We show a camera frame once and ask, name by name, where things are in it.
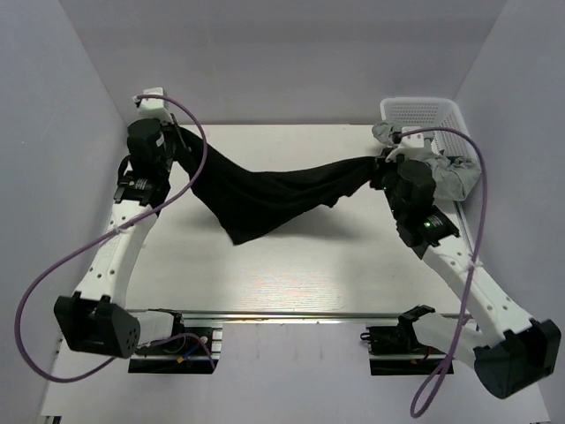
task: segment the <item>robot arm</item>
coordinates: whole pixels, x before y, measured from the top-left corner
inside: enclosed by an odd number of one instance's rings
[[[410,155],[391,155],[391,149],[385,149],[377,158],[371,185],[385,192],[404,244],[461,298],[470,252],[459,230],[433,205],[431,170],[406,157]],[[493,395],[507,398],[554,371],[561,332],[552,321],[534,320],[480,265],[475,267],[467,309],[480,331],[463,328],[455,357],[473,367]],[[456,320],[420,306],[401,315],[397,328],[409,350],[427,345],[447,352]]]
[[[126,228],[120,225],[165,202],[175,143],[164,137],[156,119],[128,127],[130,154],[120,166],[107,228],[117,235],[99,248],[72,296],[60,296],[55,304],[56,319],[74,351],[128,358],[139,345],[171,336],[172,314],[124,310],[133,267],[157,214]],[[132,169],[126,171],[128,163]]]

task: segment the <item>wire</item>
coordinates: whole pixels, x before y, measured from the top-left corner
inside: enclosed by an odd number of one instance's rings
[[[26,364],[30,368],[32,368],[32,370],[36,374],[40,375],[41,377],[45,378],[46,380],[49,380],[50,382],[77,382],[79,380],[83,380],[83,379],[87,378],[88,376],[95,374],[98,371],[100,371],[101,369],[103,369],[104,367],[106,367],[115,358],[110,358],[109,360],[106,360],[105,362],[103,362],[98,367],[84,373],[83,375],[77,375],[75,377],[69,377],[69,378],[63,378],[63,377],[57,377],[57,376],[51,375],[51,374],[43,371],[41,368],[39,368],[39,366],[34,362],[34,360],[29,355],[29,352],[26,350],[26,347],[24,346],[22,336],[21,336],[21,318],[22,318],[22,314],[24,312],[24,307],[26,306],[27,300],[29,299],[31,294],[34,292],[35,288],[40,284],[41,281],[43,281],[45,279],[46,276],[48,276],[54,270],[56,270],[59,267],[61,267],[62,265],[64,265],[66,262],[70,261],[71,259],[76,258],[80,254],[83,254],[85,251],[91,249],[92,247],[101,244],[103,241],[106,241],[108,239],[111,239],[112,237],[115,237],[120,231],[125,230],[125,229],[135,225],[139,221],[147,218],[148,216],[151,216],[152,214],[156,214],[160,210],[168,207],[172,202],[176,201],[179,197],[181,197],[183,194],[185,194],[194,185],[194,183],[196,182],[196,180],[198,179],[200,173],[202,172],[202,170],[204,168],[204,163],[206,163],[207,153],[208,153],[208,144],[207,144],[206,134],[204,133],[204,129],[202,128],[202,125],[200,124],[199,120],[192,114],[192,112],[190,112],[182,103],[177,102],[176,100],[171,99],[170,97],[168,97],[166,95],[138,95],[137,99],[138,100],[142,100],[142,99],[162,99],[166,102],[174,104],[179,109],[181,109],[186,115],[188,115],[190,117],[190,119],[194,122],[194,124],[198,128],[198,130],[200,132],[200,137],[202,138],[202,158],[200,160],[200,165],[199,165],[198,169],[196,170],[196,172],[194,172],[194,176],[191,178],[191,180],[188,182],[188,184],[185,185],[185,187],[183,187],[183,189],[180,192],[178,192],[177,194],[175,194],[173,197],[171,197],[170,199],[168,199],[167,201],[165,201],[161,205],[157,206],[156,208],[150,209],[150,210],[148,210],[148,211],[146,211],[142,214],[135,216],[131,220],[123,223],[122,225],[116,227],[115,229],[113,229],[111,231],[106,232],[105,234],[102,234],[99,238],[96,238],[93,241],[91,241],[90,243],[85,244],[84,246],[80,247],[79,249],[75,250],[74,252],[67,254],[63,259],[60,259],[59,261],[55,262],[53,265],[51,265],[50,267],[45,269],[37,278],[35,278],[35,280],[26,289],[21,300],[19,301],[18,309],[16,310],[16,317],[15,317],[15,320],[14,320],[14,335],[16,337],[16,346],[18,347],[19,354],[21,355],[23,360],[26,362]]]
[[[459,342],[459,337],[461,336],[461,331],[462,331],[463,326],[464,326],[465,310],[467,309],[467,302],[469,301],[469,296],[471,294],[471,285],[472,285],[472,281],[473,281],[473,275],[475,273],[475,266],[476,266],[477,258],[478,258],[478,250],[480,249],[480,246],[483,242],[483,232],[484,232],[484,229],[485,229],[485,218],[486,218],[486,198],[488,197],[488,185],[487,185],[487,182],[486,182],[485,159],[484,159],[483,155],[481,154],[477,143],[475,143],[475,141],[473,141],[471,139],[471,137],[469,137],[467,134],[460,132],[458,130],[454,130],[453,128],[443,128],[443,127],[440,127],[440,126],[433,126],[433,127],[429,127],[429,128],[420,128],[420,129],[417,129],[417,130],[414,130],[414,131],[403,132],[402,134],[399,135],[399,137],[402,138],[402,137],[407,137],[407,136],[413,135],[413,134],[427,133],[427,132],[431,132],[431,131],[453,133],[453,134],[461,137],[465,141],[467,141],[469,144],[471,144],[471,146],[473,147],[473,149],[477,153],[478,162],[480,163],[480,168],[481,168],[482,174],[483,174],[482,175],[482,177],[483,177],[482,178],[483,199],[482,199],[482,205],[481,205],[481,209],[480,209],[480,218],[479,218],[479,221],[478,221],[477,241],[475,242],[475,248],[473,249],[473,252],[472,252],[472,255],[471,255],[471,265],[470,265],[469,271],[467,273],[467,279],[465,281],[465,287],[463,289],[463,294],[461,296],[461,307],[459,309],[459,316],[457,318],[457,325],[456,325],[455,333],[453,335],[453,340],[451,341],[451,345],[449,346],[449,350],[447,351],[445,358],[440,362],[440,365],[438,365],[438,367],[435,368],[434,371],[429,376],[427,376],[427,378],[424,380],[422,385],[416,391],[416,394],[414,395],[414,398],[412,399],[412,403],[410,405],[410,415],[411,415],[412,418],[421,417],[427,411],[427,409],[430,407],[430,405],[433,402],[433,399],[438,394],[438,391],[440,390],[440,387],[443,384],[443,380],[445,380],[445,376],[448,373],[449,366],[451,365],[451,361],[454,358],[455,351],[456,351],[456,348],[457,348],[457,343]],[[426,398],[426,400],[424,401],[424,404],[422,404],[420,409],[416,409],[417,405],[418,405],[418,401],[419,401],[420,397],[422,396],[424,389],[427,387],[427,385],[430,383],[430,381],[436,375],[438,375],[438,379],[436,380],[435,384],[433,385],[432,389],[430,390],[430,394],[428,395],[428,397]]]
[[[173,340],[177,340],[178,338],[181,338],[181,337],[193,338],[194,340],[196,340],[198,342],[198,344],[200,346],[202,346],[202,349],[204,349],[204,353],[206,354],[206,356],[208,356],[208,360],[210,361],[210,365],[212,366],[212,371],[214,371],[215,370],[215,363],[214,363],[214,359],[212,358],[212,353],[210,353],[206,344],[200,339],[200,337],[196,336],[193,333],[181,333],[181,334],[177,334],[173,337],[165,338],[164,340],[156,340],[154,342],[151,342],[149,344],[149,346],[153,347],[153,346],[158,346],[158,345],[164,345],[165,343],[172,342]]]
[[[185,347],[185,342],[186,342],[186,337],[185,337],[185,340],[183,340],[183,343],[181,343],[180,346],[179,346],[179,348],[176,349],[175,351],[171,352],[171,351],[168,351],[167,349],[163,349],[162,351],[165,352],[165,353],[169,353],[169,354],[171,354],[171,355],[174,354],[174,353],[180,352],[181,349],[182,349],[183,347]]]
[[[190,351],[188,351],[187,353],[185,353],[183,355],[183,360],[185,360],[186,358],[188,358],[189,356],[191,356],[193,353],[196,352],[196,350],[199,348],[200,346],[194,346]]]
[[[180,364],[181,362],[185,361],[188,359],[189,356],[191,356],[194,352],[196,352],[196,350],[199,348],[200,346],[195,345],[190,351],[188,351],[187,353],[185,353],[183,356],[181,356],[180,358],[177,359],[177,362]]]

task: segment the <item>gray cloth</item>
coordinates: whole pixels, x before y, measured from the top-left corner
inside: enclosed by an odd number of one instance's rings
[[[394,144],[392,141],[392,134],[401,133],[403,126],[406,125],[403,125],[402,122],[393,121],[392,119],[377,122],[373,125],[373,137],[383,144],[392,146]]]
[[[394,146],[392,134],[401,133],[404,126],[407,125],[393,120],[378,122],[373,126],[373,137],[383,144]],[[431,143],[433,133],[427,132],[424,137]],[[411,159],[425,163],[432,170],[436,184],[433,193],[435,199],[464,201],[480,178],[478,161],[469,157],[446,157],[426,149]]]
[[[470,157],[446,157],[429,153],[415,160],[425,163],[432,170],[435,199],[464,201],[480,177],[480,165]]]

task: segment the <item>white wall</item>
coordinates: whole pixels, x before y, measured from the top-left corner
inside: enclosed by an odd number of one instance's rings
[[[481,257],[510,296],[565,330],[565,2],[508,1],[456,101],[487,160]],[[480,195],[467,203],[474,221]],[[540,384],[565,423],[565,346]]]
[[[165,86],[206,122],[372,123],[453,98],[504,0],[61,0],[126,119]]]
[[[2,422],[35,423],[46,382],[16,350],[16,305],[41,271],[102,229],[124,122],[57,0],[0,2],[0,40],[0,411]],[[25,343],[44,369],[53,304],[84,265],[57,272],[25,311]]]

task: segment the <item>white basket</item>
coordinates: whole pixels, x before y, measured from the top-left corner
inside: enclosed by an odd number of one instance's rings
[[[456,103],[435,97],[392,97],[380,102],[382,119],[394,119],[407,126],[443,126],[462,133],[467,132]],[[450,132],[435,132],[434,150],[445,156],[465,156],[477,159],[473,147],[461,137]]]

